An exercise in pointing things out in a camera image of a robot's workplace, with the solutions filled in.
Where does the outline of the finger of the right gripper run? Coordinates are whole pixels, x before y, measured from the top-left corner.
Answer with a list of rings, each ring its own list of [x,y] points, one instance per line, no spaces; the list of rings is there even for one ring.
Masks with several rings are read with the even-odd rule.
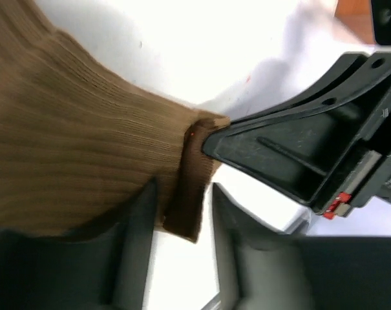
[[[376,196],[361,191],[383,157],[369,141],[383,123],[380,84],[391,75],[391,65],[370,70],[372,55],[343,54],[294,98],[209,135],[203,153],[315,214],[363,207]]]

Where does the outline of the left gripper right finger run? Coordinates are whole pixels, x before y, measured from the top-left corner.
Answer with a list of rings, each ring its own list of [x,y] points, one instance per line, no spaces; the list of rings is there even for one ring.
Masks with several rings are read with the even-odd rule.
[[[391,238],[277,233],[218,183],[212,217],[222,309],[391,309]]]

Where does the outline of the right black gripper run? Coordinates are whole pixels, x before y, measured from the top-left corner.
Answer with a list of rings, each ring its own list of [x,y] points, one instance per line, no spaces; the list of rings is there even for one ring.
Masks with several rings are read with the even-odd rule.
[[[380,47],[391,47],[391,1],[370,1],[370,17],[375,43]],[[370,70],[377,72],[391,65],[391,51],[377,51],[371,58]],[[362,195],[373,195],[391,203],[391,75],[380,86],[385,92],[380,100],[379,116],[382,125],[375,131],[369,145],[383,155],[378,167],[363,185]]]

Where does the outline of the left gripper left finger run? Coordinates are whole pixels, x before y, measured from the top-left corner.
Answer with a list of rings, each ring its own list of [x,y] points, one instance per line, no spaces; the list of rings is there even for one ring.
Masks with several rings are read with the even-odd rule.
[[[141,309],[156,206],[151,179],[63,236],[0,227],[0,309]]]

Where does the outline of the brown sock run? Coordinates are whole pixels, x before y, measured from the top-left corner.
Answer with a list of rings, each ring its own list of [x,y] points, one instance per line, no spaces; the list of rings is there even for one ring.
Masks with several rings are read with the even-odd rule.
[[[57,235],[158,179],[157,224],[195,242],[229,119],[142,90],[33,1],[0,1],[0,226]]]

